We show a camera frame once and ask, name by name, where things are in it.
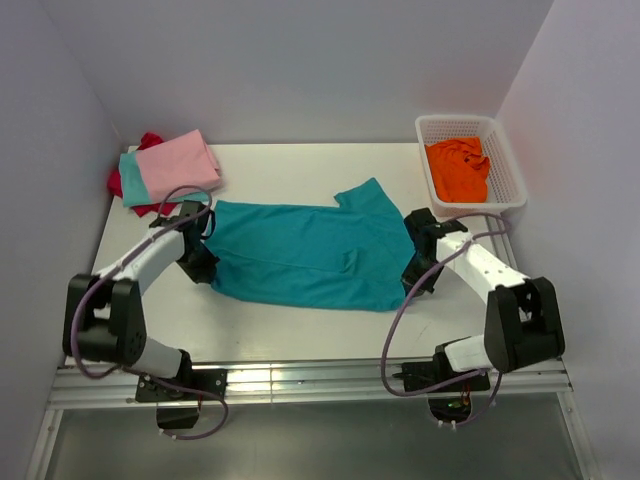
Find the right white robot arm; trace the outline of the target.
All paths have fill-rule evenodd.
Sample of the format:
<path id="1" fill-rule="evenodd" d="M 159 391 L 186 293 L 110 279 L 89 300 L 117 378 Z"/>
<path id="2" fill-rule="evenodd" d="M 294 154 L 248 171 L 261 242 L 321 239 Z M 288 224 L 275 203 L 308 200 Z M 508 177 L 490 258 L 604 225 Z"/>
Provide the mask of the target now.
<path id="1" fill-rule="evenodd" d="M 566 344 L 556 290 L 544 277 L 530 278 L 457 231 L 435 243 L 435 266 L 461 278 L 486 306 L 484 332 L 444 346 L 433 365 L 435 383 L 452 390 L 468 371 L 509 373 L 562 356 Z"/>

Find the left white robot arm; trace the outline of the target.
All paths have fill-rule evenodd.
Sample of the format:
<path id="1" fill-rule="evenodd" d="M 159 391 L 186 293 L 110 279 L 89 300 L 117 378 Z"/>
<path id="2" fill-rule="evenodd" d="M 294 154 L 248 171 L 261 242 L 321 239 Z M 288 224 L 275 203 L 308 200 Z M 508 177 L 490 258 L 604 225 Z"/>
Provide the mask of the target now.
<path id="1" fill-rule="evenodd" d="M 183 399 L 195 386 L 190 354 L 153 339 L 147 332 L 142 297 L 173 263 L 192 282 L 213 281 L 218 258 L 191 231 L 152 228 L 120 259 L 68 284 L 63 351 L 87 378 L 117 369 L 159 378 L 159 388 Z"/>

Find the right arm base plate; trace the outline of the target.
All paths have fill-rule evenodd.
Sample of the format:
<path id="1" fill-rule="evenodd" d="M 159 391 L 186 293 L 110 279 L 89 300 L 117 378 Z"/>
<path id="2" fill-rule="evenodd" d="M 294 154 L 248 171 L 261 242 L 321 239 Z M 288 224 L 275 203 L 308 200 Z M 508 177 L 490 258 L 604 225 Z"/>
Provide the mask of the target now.
<path id="1" fill-rule="evenodd" d="M 400 366 L 400 371 L 392 375 L 394 379 L 402 382 L 405 392 L 431 388 L 453 379 L 456 380 L 455 383 L 436 390 L 436 393 L 484 392 L 490 389 L 490 380 L 484 374 L 468 379 L 462 379 L 462 376 L 462 373 L 454 372 L 446 360 L 404 362 Z"/>

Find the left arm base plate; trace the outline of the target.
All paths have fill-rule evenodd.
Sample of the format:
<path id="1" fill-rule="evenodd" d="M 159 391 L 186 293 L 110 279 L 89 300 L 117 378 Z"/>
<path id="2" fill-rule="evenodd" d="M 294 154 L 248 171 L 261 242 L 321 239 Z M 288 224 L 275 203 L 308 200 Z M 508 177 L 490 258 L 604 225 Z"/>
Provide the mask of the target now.
<path id="1" fill-rule="evenodd" d="M 135 393 L 137 403 L 168 403 L 188 401 L 218 401 L 225 397 L 226 369 L 196 369 L 185 384 L 176 379 L 140 376 Z"/>

